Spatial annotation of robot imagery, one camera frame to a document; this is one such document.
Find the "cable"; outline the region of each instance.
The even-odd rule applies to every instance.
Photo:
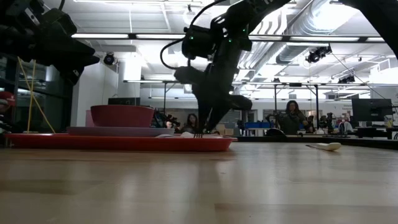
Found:
[[[18,61],[19,61],[19,66],[21,67],[22,73],[24,74],[26,85],[27,85],[29,91],[31,92],[31,94],[33,94],[33,89],[30,87],[29,82],[27,81],[26,72],[25,72],[25,70],[24,70],[24,67],[22,66],[21,58],[18,57]],[[54,129],[52,128],[51,124],[49,123],[47,117],[45,116],[43,110],[42,110],[41,107],[40,107],[39,102],[37,101],[37,99],[36,99],[36,97],[35,97],[34,95],[33,95],[33,100],[35,100],[36,105],[37,105],[37,107],[39,108],[40,112],[42,113],[45,122],[48,124],[48,126],[50,126],[52,132],[55,134]]]
[[[340,62],[340,64],[342,64],[347,71],[350,72],[350,74],[352,74],[353,76],[355,76],[355,78],[357,78],[359,81],[361,81],[363,84],[365,84],[370,90],[372,90],[373,92],[375,92],[377,95],[379,95],[381,98],[385,99],[386,101],[389,102],[389,100],[387,100],[384,96],[382,96],[380,93],[378,93],[376,90],[374,90],[372,87],[370,87],[366,82],[362,81],[362,79],[360,79],[357,75],[355,75],[338,57],[336,57],[336,55],[334,55],[334,53],[331,53],[333,56],[335,56],[335,58],[337,59],[337,61]],[[395,105],[393,103],[391,103],[391,105],[394,107],[396,114],[398,115],[398,111],[397,108],[395,107]]]
[[[218,3],[221,3],[221,2],[223,2],[223,1],[226,1],[226,0],[218,0],[218,1],[212,2],[212,3],[208,4],[207,6],[205,6],[203,9],[201,9],[201,11],[199,11],[198,14],[195,15],[195,17],[192,19],[192,21],[191,21],[191,26],[192,26],[193,23],[198,19],[198,17],[199,17],[202,13],[204,13],[208,8],[210,8],[210,7],[212,7],[212,6],[215,6],[215,5],[217,5]]]
[[[61,0],[60,7],[58,7],[58,9],[59,9],[60,11],[62,11],[63,5],[64,5],[64,4],[65,4],[65,0]]]
[[[164,50],[166,50],[167,48],[173,46],[174,44],[177,44],[177,43],[181,42],[182,40],[183,40],[183,38],[178,39],[178,40],[175,40],[175,41],[173,41],[173,42],[167,44],[166,46],[164,46],[164,47],[162,48],[162,50],[160,51],[160,61],[162,62],[162,64],[163,64],[166,68],[169,68],[169,69],[171,69],[171,70],[176,70],[176,69],[178,69],[178,67],[172,67],[172,66],[170,66],[170,65],[167,65],[167,64],[163,61],[163,52],[164,52]]]
[[[32,85],[30,86],[30,103],[29,103],[29,117],[27,120],[27,133],[29,134],[30,130],[30,120],[32,119],[32,103],[33,103],[33,83],[35,79],[35,71],[36,71],[36,60],[33,60],[33,72],[32,72]]]

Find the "ceiling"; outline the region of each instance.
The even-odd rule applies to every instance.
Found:
[[[154,4],[105,4],[103,2],[75,1],[67,0],[63,11],[71,16],[79,32],[181,34],[183,33],[183,28],[188,26],[188,23],[193,18],[191,13],[194,14],[200,10],[200,7],[192,6],[193,12],[188,12],[185,3],[180,5],[170,5],[164,2]],[[44,2],[48,7],[58,7],[60,0],[44,0]],[[207,4],[209,2],[212,2],[212,0],[206,0],[203,3]],[[308,4],[309,0],[296,0],[296,2],[297,5],[284,7],[280,15],[273,15],[276,16],[276,21],[270,19],[272,15],[269,15],[263,22],[265,24],[268,22],[269,24],[275,24],[275,22],[278,23],[279,21],[277,29],[282,29],[282,18],[285,17],[285,22],[289,24],[295,15]],[[225,6],[211,7],[200,16],[197,25],[208,27],[211,19],[224,13],[230,3],[228,2]],[[268,32],[271,32],[270,27],[264,31],[258,30],[257,33],[265,32],[265,34],[268,34]],[[276,34],[278,31],[282,33],[284,29],[273,30],[271,34]],[[378,33],[360,12],[354,13],[347,22],[339,26],[331,34],[378,36]],[[116,52],[116,56],[121,58],[135,49],[133,47],[135,46],[142,58],[142,74],[145,79],[159,79],[159,77],[170,79],[173,78],[173,71],[165,68],[159,58],[161,48],[168,42],[160,40],[91,40],[87,44],[94,47],[99,54],[103,55],[103,52],[113,51]],[[271,45],[272,43],[256,46],[258,48],[271,49]],[[263,60],[261,59],[268,52],[256,52],[257,47],[255,47],[249,54],[258,56],[258,61],[253,63],[256,66],[252,67],[252,69],[255,70],[256,76],[262,78],[261,80],[265,82],[269,82],[274,75],[279,77],[282,82],[307,82],[310,80],[314,82],[337,82],[339,76],[348,74],[347,72],[340,74],[346,70],[346,67],[355,68],[357,75],[366,78],[369,76],[370,67],[377,65],[377,62],[383,61],[388,55],[393,55],[392,50],[386,44],[332,44],[331,47],[333,53],[344,65],[335,56],[328,55],[313,67],[308,68],[304,62],[305,54],[302,54],[302,56],[296,57],[291,64],[283,66],[281,72],[283,72],[284,76],[280,76],[279,72],[276,72],[268,77],[268,80],[265,80],[260,73],[260,69],[268,63],[262,63]],[[181,65],[187,60],[180,53],[180,45],[173,46],[168,53],[165,56],[165,61],[170,65]],[[253,62],[254,57],[246,60],[247,62]],[[207,59],[196,59],[192,62],[192,65],[204,69],[207,65]]]

